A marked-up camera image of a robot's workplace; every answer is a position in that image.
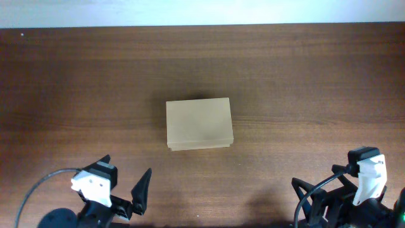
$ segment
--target wooden table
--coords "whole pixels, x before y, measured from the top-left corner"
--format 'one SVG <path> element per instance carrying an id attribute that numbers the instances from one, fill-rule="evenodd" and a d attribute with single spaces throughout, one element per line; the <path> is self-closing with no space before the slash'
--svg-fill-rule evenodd
<path id="1" fill-rule="evenodd" d="M 392 207 L 405 186 L 404 42 L 405 23 L 0 30 L 0 226 L 40 177 L 107 154 L 128 200 L 153 169 L 134 225 L 291 221 L 291 178 L 315 184 L 362 145 L 386 156 Z M 171 152 L 165 102 L 222 97 L 234 144 Z M 20 227 L 79 212 L 71 177 L 38 188 Z"/>

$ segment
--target black wire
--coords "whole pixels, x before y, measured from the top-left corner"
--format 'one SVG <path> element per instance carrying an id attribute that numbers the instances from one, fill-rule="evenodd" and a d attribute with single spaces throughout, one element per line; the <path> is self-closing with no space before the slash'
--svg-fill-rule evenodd
<path id="1" fill-rule="evenodd" d="M 310 197 L 314 192 L 316 192 L 316 190 L 320 189 L 321 187 L 323 187 L 325 184 L 328 184 L 329 182 L 333 181 L 334 179 L 340 177 L 341 175 L 344 175 L 346 172 L 345 171 L 340 171 L 337 172 L 336 174 L 331 175 L 330 177 L 328 177 L 327 179 L 323 180 L 322 182 L 320 182 L 319 184 L 315 185 L 315 187 L 313 187 L 311 190 L 309 190 L 309 192 L 307 192 L 301 199 L 301 201 L 298 203 L 297 208 L 296 208 L 296 212 L 294 212 L 294 228 L 298 228 L 298 215 L 299 215 L 299 210 L 301 209 L 301 207 L 303 206 L 303 204 L 306 202 L 306 200 L 308 199 L 308 197 Z"/>
<path id="2" fill-rule="evenodd" d="M 40 184 L 42 184 L 43 182 L 45 182 L 45 181 L 48 180 L 49 178 L 51 178 L 51 177 L 53 177 L 53 176 L 55 176 L 55 175 L 64 173 L 64 172 L 76 172 L 76 173 L 79 173 L 80 171 L 81 171 L 81 170 L 80 170 L 79 168 L 62 168 L 62 169 L 60 169 L 60 170 L 51 172 L 50 174 L 46 175 L 46 176 L 43 177 L 41 180 L 39 180 L 38 182 L 36 182 L 36 183 L 31 187 L 31 189 L 27 192 L 27 194 L 26 194 L 25 197 L 24 197 L 23 202 L 21 203 L 20 208 L 18 209 L 17 217 L 15 218 L 15 225 L 14 225 L 14 228 L 17 228 L 17 227 L 18 227 L 18 223 L 19 223 L 19 221 L 20 221 L 21 212 L 23 211 L 23 208 L 24 208 L 25 203 L 27 202 L 28 198 L 29 198 L 30 195 L 33 193 L 33 191 L 34 191 Z"/>

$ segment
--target black cable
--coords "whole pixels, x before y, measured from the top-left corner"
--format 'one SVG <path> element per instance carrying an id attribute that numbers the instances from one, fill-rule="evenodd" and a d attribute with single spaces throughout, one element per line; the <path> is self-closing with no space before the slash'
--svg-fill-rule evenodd
<path id="1" fill-rule="evenodd" d="M 23 211 L 23 208 L 24 208 L 25 203 L 27 202 L 28 198 L 29 198 L 30 195 L 33 193 L 33 191 L 34 191 L 40 184 L 42 184 L 43 182 L 45 182 L 45 181 L 48 180 L 49 178 L 51 178 L 51 177 L 53 177 L 53 176 L 55 176 L 55 175 L 64 173 L 64 172 L 76 172 L 76 173 L 79 173 L 80 171 L 81 171 L 81 169 L 79 169 L 79 168 L 62 168 L 62 169 L 60 169 L 60 170 L 51 172 L 50 174 L 46 175 L 46 176 L 43 177 L 41 180 L 39 180 L 38 182 L 36 182 L 36 183 L 31 187 L 31 189 L 27 192 L 27 194 L 26 194 L 25 197 L 24 197 L 23 202 L 21 203 L 20 208 L 18 209 L 17 217 L 15 218 L 15 226 L 14 226 L 14 228 L 17 228 L 17 227 L 18 227 L 18 223 L 19 223 L 19 221 L 20 221 L 21 212 Z"/>
<path id="2" fill-rule="evenodd" d="M 301 209 L 301 207 L 303 206 L 303 204 L 305 203 L 305 201 L 308 199 L 308 197 L 310 197 L 314 192 L 316 192 L 316 190 L 320 189 L 321 187 L 323 187 L 325 184 L 328 184 L 329 182 L 333 181 L 334 179 L 340 177 L 341 175 L 344 175 L 346 172 L 345 171 L 340 171 L 337 172 L 336 174 L 331 175 L 330 177 L 328 177 L 327 179 L 323 180 L 322 182 L 320 182 L 319 184 L 315 185 L 315 187 L 313 187 L 311 190 L 309 190 L 301 199 L 301 201 L 298 203 L 297 208 L 296 208 L 296 212 L 294 212 L 294 228 L 298 228 L 298 215 L 299 215 L 299 210 Z"/>

